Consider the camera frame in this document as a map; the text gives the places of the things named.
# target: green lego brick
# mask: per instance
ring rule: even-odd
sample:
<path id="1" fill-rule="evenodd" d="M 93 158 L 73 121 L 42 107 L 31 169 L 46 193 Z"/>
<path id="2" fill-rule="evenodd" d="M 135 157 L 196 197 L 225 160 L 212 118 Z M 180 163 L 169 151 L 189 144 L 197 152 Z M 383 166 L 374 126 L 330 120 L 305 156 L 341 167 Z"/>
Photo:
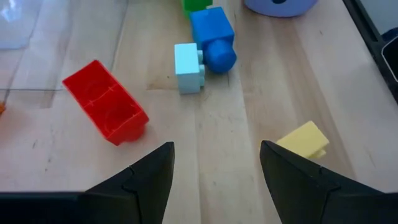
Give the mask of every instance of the green lego brick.
<path id="1" fill-rule="evenodd" d="M 182 9 L 185 14 L 206 9 L 213 4 L 213 0 L 182 0 Z"/>

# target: yellow lego brick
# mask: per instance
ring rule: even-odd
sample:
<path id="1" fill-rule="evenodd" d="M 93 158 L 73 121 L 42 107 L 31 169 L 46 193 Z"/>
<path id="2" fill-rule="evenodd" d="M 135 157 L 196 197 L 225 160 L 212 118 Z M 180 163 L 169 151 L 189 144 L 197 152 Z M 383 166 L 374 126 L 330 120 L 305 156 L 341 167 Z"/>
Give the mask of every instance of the yellow lego brick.
<path id="1" fill-rule="evenodd" d="M 314 122 L 309 121 L 278 140 L 277 144 L 304 158 L 314 159 L 326 154 L 323 148 L 329 144 L 329 140 Z"/>

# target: wooden table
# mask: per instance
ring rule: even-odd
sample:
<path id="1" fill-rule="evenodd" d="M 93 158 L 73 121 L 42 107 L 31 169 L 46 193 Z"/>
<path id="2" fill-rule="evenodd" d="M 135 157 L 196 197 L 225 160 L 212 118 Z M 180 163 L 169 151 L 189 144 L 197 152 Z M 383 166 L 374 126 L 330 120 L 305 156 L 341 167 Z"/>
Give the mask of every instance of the wooden table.
<path id="1" fill-rule="evenodd" d="M 398 190 L 398 106 L 343 2 L 320 0 L 293 19 L 260 16 L 239 0 L 214 5 L 233 25 L 238 61 L 182 96 L 173 48 L 192 38 L 180 1 L 130 0 L 112 72 L 150 118 L 134 143 L 106 142 L 66 91 L 10 91 L 0 189 L 85 190 L 174 141 L 164 223 L 280 223 L 260 142 L 312 120 L 331 142 L 317 163 Z"/>

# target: blue cylinder piece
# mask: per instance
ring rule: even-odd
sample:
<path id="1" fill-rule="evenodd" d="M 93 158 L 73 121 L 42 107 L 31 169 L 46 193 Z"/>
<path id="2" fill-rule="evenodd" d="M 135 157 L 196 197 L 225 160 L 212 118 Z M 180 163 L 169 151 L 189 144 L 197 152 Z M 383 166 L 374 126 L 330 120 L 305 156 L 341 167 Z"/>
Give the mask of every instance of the blue cylinder piece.
<path id="1" fill-rule="evenodd" d="M 228 72 L 236 62 L 236 54 L 231 44 L 218 39 L 210 42 L 205 50 L 208 68 L 214 73 Z"/>

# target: purple object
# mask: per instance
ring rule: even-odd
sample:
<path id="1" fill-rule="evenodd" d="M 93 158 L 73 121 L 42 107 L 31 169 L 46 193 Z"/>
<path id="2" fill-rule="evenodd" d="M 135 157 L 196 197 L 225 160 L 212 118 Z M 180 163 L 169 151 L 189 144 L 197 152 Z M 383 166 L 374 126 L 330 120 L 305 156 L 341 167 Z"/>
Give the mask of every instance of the purple object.
<path id="1" fill-rule="evenodd" d="M 244 3 L 251 10 L 263 15 L 292 17 L 307 12 L 317 1 L 318 0 L 244 0 Z"/>

